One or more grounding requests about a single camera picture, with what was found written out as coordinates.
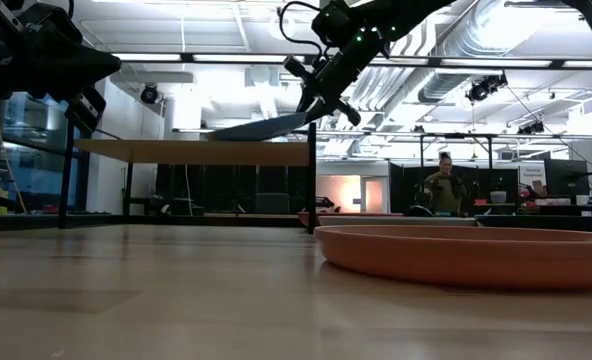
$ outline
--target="ductwork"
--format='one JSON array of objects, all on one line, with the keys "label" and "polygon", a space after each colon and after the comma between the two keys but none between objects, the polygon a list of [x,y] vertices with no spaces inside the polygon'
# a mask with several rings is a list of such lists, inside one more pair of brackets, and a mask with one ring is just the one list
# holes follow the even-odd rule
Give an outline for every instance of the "ductwork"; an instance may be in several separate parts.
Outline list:
[{"label": "ductwork", "polygon": [[[524,11],[505,7],[505,0],[479,0],[465,14],[430,55],[437,57],[501,57],[536,32],[546,19],[543,11]],[[444,100],[447,95],[471,76],[450,74],[431,69],[416,69],[407,78],[401,91],[386,106],[388,117],[408,114],[404,103],[423,102],[428,105]]]}]

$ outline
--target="wooden table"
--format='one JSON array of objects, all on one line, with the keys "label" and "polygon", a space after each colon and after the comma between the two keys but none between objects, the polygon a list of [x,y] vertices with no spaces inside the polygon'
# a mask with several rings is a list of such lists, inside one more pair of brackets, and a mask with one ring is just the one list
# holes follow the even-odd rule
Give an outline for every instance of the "wooden table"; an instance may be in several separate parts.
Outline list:
[{"label": "wooden table", "polygon": [[[129,223],[129,204],[134,164],[304,166],[307,175],[309,231],[316,223],[316,125],[309,125],[307,143],[171,141],[171,140],[76,140],[80,150],[127,162],[123,216]],[[62,189],[67,194],[68,187]]]}]

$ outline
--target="wooden tabletop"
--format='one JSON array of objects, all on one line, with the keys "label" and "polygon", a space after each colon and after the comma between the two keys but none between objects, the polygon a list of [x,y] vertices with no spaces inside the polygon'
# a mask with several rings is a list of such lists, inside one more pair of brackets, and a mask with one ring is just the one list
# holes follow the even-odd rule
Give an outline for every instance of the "wooden tabletop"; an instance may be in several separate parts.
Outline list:
[{"label": "wooden tabletop", "polygon": [[307,143],[83,139],[75,146],[134,164],[309,165]]}]

